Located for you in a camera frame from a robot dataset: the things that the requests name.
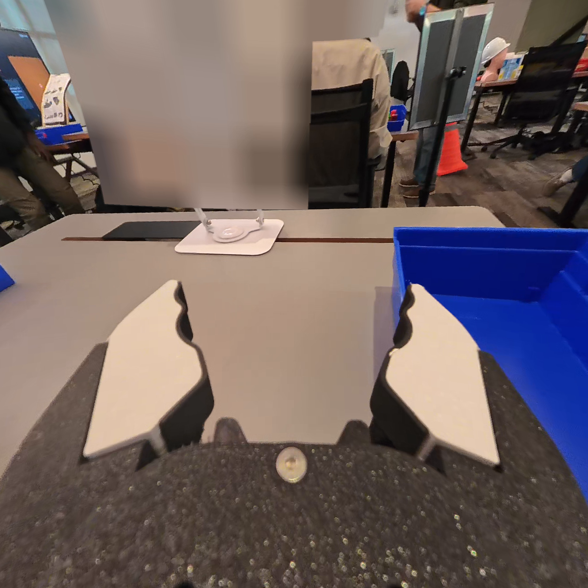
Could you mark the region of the orange traffic cone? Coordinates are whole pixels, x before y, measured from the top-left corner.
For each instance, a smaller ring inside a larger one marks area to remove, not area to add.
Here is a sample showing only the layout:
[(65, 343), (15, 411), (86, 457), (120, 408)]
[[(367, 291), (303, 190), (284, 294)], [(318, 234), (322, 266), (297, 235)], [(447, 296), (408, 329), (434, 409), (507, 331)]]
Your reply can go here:
[(437, 167), (437, 176), (443, 177), (468, 169), (467, 163), (462, 158), (460, 147), (460, 132), (456, 122), (445, 126), (445, 137)]

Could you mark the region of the white document stand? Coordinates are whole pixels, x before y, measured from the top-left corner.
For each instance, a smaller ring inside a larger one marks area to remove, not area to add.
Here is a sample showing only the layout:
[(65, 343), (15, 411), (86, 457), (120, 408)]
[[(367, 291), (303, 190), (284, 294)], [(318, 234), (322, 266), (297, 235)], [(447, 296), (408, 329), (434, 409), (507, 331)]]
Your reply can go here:
[(175, 246), (176, 253), (259, 256), (271, 250), (284, 226), (260, 209), (244, 219), (211, 219), (203, 209), (195, 211), (200, 224)]

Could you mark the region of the black mesh office chair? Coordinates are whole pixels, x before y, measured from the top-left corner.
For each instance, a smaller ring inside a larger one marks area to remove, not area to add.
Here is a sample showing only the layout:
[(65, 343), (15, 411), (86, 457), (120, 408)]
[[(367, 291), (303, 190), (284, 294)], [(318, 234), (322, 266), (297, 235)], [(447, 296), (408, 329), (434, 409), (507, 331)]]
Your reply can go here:
[(482, 152), (493, 146), (489, 158), (496, 159), (506, 148), (521, 147), (534, 160), (561, 146), (560, 129), (581, 83), (574, 75), (586, 46), (584, 40), (529, 49), (516, 82), (503, 92), (502, 120), (514, 125), (516, 133), (480, 144)]

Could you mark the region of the black high-back chair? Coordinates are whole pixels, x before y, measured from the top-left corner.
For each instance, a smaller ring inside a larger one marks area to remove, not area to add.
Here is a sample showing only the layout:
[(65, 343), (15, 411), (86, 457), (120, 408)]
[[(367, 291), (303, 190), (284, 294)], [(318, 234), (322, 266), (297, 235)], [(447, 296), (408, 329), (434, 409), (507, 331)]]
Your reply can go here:
[(370, 208), (375, 169), (369, 157), (373, 79), (311, 91), (308, 208)]

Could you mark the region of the pink mannequin head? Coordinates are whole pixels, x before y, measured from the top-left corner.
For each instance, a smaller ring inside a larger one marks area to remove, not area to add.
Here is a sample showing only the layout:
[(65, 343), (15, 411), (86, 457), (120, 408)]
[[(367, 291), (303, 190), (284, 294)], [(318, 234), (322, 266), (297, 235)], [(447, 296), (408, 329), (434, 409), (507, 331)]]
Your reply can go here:
[(508, 50), (506, 49), (505, 51), (506, 52), (502, 51), (489, 60), (488, 65), (481, 76), (481, 84), (491, 83), (498, 80), (499, 72), (502, 69), (508, 54)]

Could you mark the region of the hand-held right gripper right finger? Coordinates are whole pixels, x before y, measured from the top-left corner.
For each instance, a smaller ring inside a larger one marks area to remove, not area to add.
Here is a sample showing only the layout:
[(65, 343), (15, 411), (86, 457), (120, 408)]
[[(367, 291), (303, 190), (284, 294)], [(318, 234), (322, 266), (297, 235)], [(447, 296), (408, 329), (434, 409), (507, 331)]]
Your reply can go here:
[(481, 351), (422, 285), (406, 288), (370, 399), (370, 440), (443, 468), (447, 450), (500, 467)]

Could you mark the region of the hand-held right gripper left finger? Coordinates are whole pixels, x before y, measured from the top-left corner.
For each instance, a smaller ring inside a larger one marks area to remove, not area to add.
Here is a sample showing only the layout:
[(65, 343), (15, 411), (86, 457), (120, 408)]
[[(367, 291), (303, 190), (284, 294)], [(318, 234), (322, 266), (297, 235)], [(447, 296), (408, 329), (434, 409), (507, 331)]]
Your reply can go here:
[(214, 408), (180, 281), (167, 281), (112, 331), (82, 455), (142, 443), (160, 456), (198, 445)]

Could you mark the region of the white hard hat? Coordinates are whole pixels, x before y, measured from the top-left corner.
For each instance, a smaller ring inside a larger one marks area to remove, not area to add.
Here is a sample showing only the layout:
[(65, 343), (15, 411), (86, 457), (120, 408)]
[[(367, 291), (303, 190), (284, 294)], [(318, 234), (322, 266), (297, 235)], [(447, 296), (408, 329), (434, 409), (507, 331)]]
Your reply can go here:
[(496, 56), (500, 55), (504, 50), (510, 47), (510, 43), (506, 42), (504, 38), (496, 37), (490, 40), (481, 55), (482, 67), (488, 67), (488, 63), (491, 62)]

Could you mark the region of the dark display screen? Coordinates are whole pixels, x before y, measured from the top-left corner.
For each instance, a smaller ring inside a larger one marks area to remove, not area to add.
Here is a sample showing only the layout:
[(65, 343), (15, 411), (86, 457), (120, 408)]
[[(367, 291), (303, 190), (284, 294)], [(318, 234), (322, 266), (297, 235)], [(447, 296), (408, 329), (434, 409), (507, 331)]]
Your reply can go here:
[(42, 124), (42, 98), (50, 73), (30, 35), (1, 28), (1, 77), (35, 128)]

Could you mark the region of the grey panel on tripod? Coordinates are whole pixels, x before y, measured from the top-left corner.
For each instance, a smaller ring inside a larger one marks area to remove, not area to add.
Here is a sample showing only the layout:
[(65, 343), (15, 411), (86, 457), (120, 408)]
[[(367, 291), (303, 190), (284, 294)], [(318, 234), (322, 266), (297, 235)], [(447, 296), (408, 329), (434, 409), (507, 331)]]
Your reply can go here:
[(425, 2), (412, 10), (420, 25), (416, 77), (409, 117), (410, 130), (433, 129), (434, 139), (419, 207), (429, 201), (445, 140), (446, 125), (465, 120), (469, 110), (494, 4), (468, 4), (440, 9)]

